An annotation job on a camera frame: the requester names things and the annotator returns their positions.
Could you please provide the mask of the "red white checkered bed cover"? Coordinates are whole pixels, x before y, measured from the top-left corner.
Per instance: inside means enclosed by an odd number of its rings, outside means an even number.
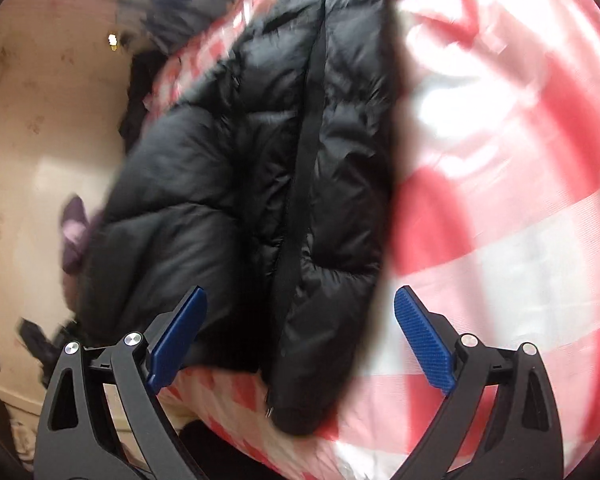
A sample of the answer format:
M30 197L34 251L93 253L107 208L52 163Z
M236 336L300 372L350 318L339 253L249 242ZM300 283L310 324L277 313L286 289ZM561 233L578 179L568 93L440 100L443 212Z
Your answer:
M594 0L393 0L407 89L385 278L346 396L312 438L277 431L257 377L195 368L172 414L291 479L387 479L442 395L393 313L410 285L462 333L535 344L565 465L600 437L600 9Z

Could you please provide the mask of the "blue patterned curtain left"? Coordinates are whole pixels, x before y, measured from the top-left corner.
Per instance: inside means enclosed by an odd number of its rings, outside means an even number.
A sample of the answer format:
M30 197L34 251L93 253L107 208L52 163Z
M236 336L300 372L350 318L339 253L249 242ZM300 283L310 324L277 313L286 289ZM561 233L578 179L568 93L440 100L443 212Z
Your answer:
M169 56L227 14L233 0L118 0L119 47Z

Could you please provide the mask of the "black clothes pile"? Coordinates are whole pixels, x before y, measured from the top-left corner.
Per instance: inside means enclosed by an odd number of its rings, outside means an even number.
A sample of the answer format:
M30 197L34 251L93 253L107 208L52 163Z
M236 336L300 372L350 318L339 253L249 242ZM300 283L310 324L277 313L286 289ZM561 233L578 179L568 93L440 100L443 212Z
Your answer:
M140 138L143 122L148 114L145 99L151 94L154 79L165 62L166 56L159 50L146 50L132 56L126 90L128 104L118 127L125 155L129 154Z

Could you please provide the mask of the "black puffer jacket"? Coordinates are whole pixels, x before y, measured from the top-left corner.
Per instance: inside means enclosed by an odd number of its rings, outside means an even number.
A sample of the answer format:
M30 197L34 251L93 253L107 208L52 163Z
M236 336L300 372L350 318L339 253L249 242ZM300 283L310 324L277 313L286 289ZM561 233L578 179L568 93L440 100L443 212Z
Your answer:
M147 129L88 243L76 322L108 346L194 287L186 356L258 373L274 425L340 398L378 283L398 60L388 0L277 0Z

